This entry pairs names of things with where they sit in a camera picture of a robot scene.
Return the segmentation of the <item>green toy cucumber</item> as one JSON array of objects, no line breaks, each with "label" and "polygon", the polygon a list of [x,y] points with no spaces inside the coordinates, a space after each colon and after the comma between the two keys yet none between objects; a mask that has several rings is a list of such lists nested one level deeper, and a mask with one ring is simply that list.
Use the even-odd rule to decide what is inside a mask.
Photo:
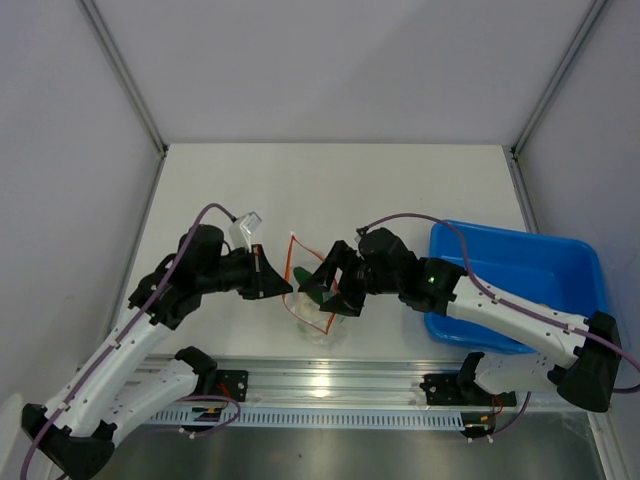
[{"label": "green toy cucumber", "polygon": [[[296,282],[302,286],[305,282],[307,282],[312,273],[307,269],[296,266],[293,268],[293,276]],[[306,292],[306,295],[317,305],[321,305],[324,302],[323,293],[318,291]]]}]

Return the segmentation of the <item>clear orange zip top bag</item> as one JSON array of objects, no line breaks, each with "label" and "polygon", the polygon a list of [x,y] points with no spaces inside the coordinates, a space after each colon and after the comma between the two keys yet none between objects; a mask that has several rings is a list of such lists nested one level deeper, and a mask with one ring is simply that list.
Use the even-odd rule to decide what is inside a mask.
[{"label": "clear orange zip top bag", "polygon": [[284,269],[284,279],[292,286],[293,292],[282,296],[284,308],[295,318],[296,330],[309,343],[325,349],[335,349],[347,336],[346,318],[336,313],[323,312],[321,304],[338,293],[337,282],[333,281],[328,292],[299,292],[301,284],[325,260],[325,255],[301,243],[291,232]]}]

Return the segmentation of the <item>white toy cauliflower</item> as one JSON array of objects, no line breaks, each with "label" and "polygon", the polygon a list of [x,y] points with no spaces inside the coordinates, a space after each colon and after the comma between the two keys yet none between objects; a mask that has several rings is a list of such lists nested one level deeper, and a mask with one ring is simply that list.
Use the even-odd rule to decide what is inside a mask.
[{"label": "white toy cauliflower", "polygon": [[306,297],[295,305],[295,315],[307,326],[326,332],[331,315],[319,310],[319,306]]}]

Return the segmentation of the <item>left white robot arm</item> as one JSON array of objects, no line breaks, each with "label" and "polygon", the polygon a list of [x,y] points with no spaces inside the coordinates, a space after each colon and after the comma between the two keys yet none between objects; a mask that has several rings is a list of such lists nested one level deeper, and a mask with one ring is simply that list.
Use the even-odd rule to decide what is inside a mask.
[{"label": "left white robot arm", "polygon": [[196,347],[179,350],[154,378],[122,390],[204,295],[235,291],[244,300],[262,300],[291,293],[261,245],[228,253],[223,245],[221,229],[192,227],[177,252],[139,282],[111,333],[75,377],[46,403],[23,407],[21,426],[31,453],[43,453],[69,479],[91,479],[133,430],[170,404],[239,403],[221,390],[217,362]]}]

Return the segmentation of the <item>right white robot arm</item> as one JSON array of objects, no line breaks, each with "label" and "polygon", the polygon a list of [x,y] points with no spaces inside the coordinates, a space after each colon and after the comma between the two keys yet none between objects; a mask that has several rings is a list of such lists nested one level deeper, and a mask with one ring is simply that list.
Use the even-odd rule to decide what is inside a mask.
[{"label": "right white robot arm", "polygon": [[320,310],[361,314],[369,295],[389,294],[421,313],[434,313],[493,330],[531,348],[509,361],[471,352],[456,376],[469,404],[515,392],[554,391],[590,412],[610,406],[621,360],[616,320],[536,304],[477,277],[469,267],[417,257],[386,228],[364,234],[357,248],[337,241],[300,292],[320,296]]}]

